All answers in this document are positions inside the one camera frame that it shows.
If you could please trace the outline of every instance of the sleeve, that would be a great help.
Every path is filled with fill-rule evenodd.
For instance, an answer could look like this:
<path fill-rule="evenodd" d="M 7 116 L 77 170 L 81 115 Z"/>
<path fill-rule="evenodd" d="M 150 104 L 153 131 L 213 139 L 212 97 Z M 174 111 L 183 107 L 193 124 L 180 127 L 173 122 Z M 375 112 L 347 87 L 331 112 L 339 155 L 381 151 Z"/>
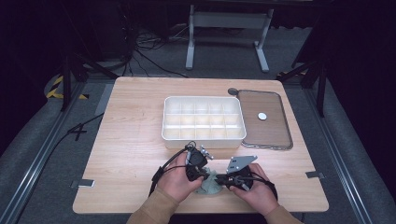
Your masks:
<path fill-rule="evenodd" d="M 156 188 L 143 205 L 130 216 L 127 224 L 165 224 L 177 208 L 178 202 L 174 198 Z"/>
<path fill-rule="evenodd" d="M 297 218 L 291 215 L 283 206 L 279 206 L 265 216 L 268 224 L 302 224 Z"/>

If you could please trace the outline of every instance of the grid compartment box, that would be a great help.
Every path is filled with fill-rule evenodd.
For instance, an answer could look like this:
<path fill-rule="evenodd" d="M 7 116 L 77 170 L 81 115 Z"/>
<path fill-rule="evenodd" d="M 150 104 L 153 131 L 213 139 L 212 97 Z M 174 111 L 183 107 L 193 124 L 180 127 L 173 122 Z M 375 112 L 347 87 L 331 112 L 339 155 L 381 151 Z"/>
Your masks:
<path fill-rule="evenodd" d="M 205 148 L 237 148 L 247 132 L 235 97 L 170 96 L 164 102 L 162 135 L 167 148 L 182 149 L 190 141 Z"/>

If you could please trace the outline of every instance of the person's right hand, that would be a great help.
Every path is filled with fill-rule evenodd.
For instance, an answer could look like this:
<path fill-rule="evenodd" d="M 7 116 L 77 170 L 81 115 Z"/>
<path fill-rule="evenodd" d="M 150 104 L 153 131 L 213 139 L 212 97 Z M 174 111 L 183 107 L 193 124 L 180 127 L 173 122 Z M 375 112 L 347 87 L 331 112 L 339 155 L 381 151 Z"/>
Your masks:
<path fill-rule="evenodd" d="M 265 180 L 269 180 L 259 164 L 251 163 L 249 168 L 251 173 L 255 173 Z M 244 191 L 234 186 L 230 187 L 230 191 L 232 191 L 239 198 L 245 200 L 252 208 L 261 213 L 263 216 L 268 215 L 274 209 L 279 207 L 279 203 L 277 202 L 274 193 L 268 186 L 260 181 L 255 180 L 250 191 Z"/>

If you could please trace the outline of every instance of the yellow and black hazard tape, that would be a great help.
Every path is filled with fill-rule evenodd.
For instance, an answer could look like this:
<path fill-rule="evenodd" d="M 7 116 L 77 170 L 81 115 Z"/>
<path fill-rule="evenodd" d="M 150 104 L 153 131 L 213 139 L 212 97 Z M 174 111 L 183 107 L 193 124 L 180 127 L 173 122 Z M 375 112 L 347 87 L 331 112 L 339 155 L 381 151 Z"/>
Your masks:
<path fill-rule="evenodd" d="M 49 93 L 47 93 L 47 98 L 58 98 L 58 99 L 63 99 L 64 95 L 61 93 L 56 93 L 56 90 L 58 89 L 59 85 L 61 82 L 64 80 L 64 76 L 59 75 L 58 78 L 53 82 L 52 87 L 49 90 Z M 90 98 L 89 94 L 81 94 L 78 99 L 80 100 L 87 100 Z"/>

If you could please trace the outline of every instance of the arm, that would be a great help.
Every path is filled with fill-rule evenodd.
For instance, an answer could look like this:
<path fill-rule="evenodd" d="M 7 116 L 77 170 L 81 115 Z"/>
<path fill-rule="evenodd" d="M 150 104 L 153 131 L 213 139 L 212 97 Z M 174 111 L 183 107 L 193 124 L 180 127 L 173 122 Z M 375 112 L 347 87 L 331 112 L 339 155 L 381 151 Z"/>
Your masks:
<path fill-rule="evenodd" d="M 182 153 L 166 168 L 157 188 L 129 218 L 127 224 L 164 224 L 175 213 L 179 203 L 198 189 L 203 181 L 200 177 L 192 182 L 186 176 L 187 153 Z"/>
<path fill-rule="evenodd" d="M 268 180 L 264 170 L 257 163 L 249 165 L 250 171 Z M 293 217 L 283 206 L 277 202 L 274 193 L 268 186 L 259 181 L 254 181 L 250 191 L 244 191 L 234 186 L 230 190 L 241 199 L 245 200 L 252 208 L 262 214 L 268 224 L 295 224 L 301 223 Z"/>

